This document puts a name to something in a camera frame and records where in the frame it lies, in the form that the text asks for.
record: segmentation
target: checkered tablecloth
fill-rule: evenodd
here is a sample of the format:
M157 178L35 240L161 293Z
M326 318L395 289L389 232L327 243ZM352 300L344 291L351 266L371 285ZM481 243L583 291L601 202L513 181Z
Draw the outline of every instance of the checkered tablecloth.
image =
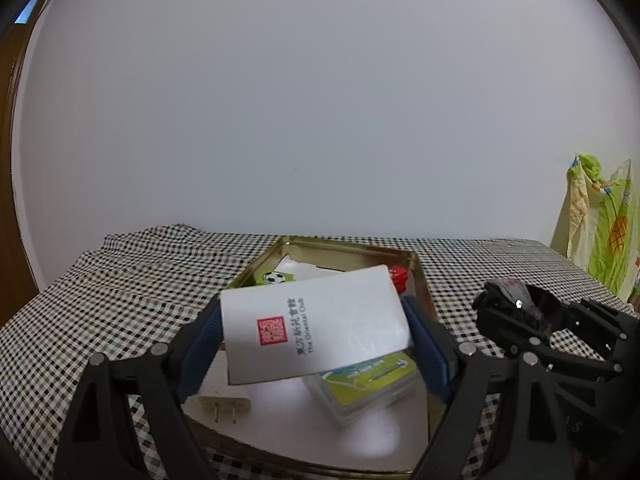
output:
M236 277L276 236L206 233L164 226L110 235L0 329L0 429L39 478L52 478L65 413L87 359L142 354L172 339L209 299ZM482 337L471 309L483 283L516 276L562 300L584 296L630 310L604 286L542 243L530 240L340 238L418 254L440 320L459 339L500 355ZM571 333L554 335L556 348L597 358ZM137 397L130 406L151 475L165 478ZM497 397L488 396L463 476L472 478L488 443ZM208 450L221 480L266 480L261 468Z

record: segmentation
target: white paper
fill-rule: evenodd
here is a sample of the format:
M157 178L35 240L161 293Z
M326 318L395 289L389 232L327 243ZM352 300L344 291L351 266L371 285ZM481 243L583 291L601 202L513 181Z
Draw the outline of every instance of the white paper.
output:
M297 262L291 259L288 255L281 259L280 263L274 270L280 272L286 272L292 274L293 279L297 282L302 280L310 280L311 278L322 278L323 276L333 276L334 274L341 274L341 270L325 269L323 267L315 266L314 264L305 264L303 262Z
M386 266L221 294L229 383L325 372L407 348Z

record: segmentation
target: red object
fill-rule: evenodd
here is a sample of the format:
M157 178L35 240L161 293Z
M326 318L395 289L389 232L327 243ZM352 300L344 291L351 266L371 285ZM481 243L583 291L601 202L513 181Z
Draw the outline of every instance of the red object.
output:
M393 267L389 267L389 275L391 276L391 281L394 282L396 286L398 294L402 294L406 290L406 280L409 277L406 269L394 265Z
M284 325L284 317L265 317L258 320L258 335L260 346L286 343L287 329Z

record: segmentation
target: black device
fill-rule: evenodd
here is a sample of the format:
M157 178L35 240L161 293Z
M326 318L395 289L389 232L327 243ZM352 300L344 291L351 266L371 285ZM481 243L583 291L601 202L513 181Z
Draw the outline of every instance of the black device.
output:
M527 290L533 313L491 283L474 303L480 332L508 358L457 342L415 298L403 298L420 374L447 403L412 478L458 478L484 399L492 393L500 393L500 405L479 478L570 480L575 477L572 447L605 464L594 479L638 477L638 320L596 301L561 303L541 288ZM559 330L571 330L604 360L551 348L550 336ZM115 362L92 356L60 434L55 480L81 480L89 470L96 480L148 479L127 394L142 396L171 480L216 478L179 404L197 392L222 338L220 304L214 298L171 344L156 343L143 356Z

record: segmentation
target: metal tray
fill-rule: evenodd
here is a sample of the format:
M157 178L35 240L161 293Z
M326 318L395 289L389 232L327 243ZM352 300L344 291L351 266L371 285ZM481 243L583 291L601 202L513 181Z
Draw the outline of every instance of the metal tray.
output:
M403 294L416 296L431 319L437 320L436 309L417 254L393 248L353 244L325 238L283 236L252 261L228 288L256 285L256 277L273 270L285 256L298 262L335 270L356 270L380 264L389 267L404 267L408 270L408 280L406 291ZM432 394L428 394L427 404L431 438L444 414L445 406ZM191 429L204 446L213 447L218 452L231 455L239 460L249 460L254 465L286 476L301 477L304 474L316 474L336 478L373 480L403 479L408 478L411 474L410 470L356 470L303 462L257 449L226 434L211 430L195 420L189 419L189 421Z

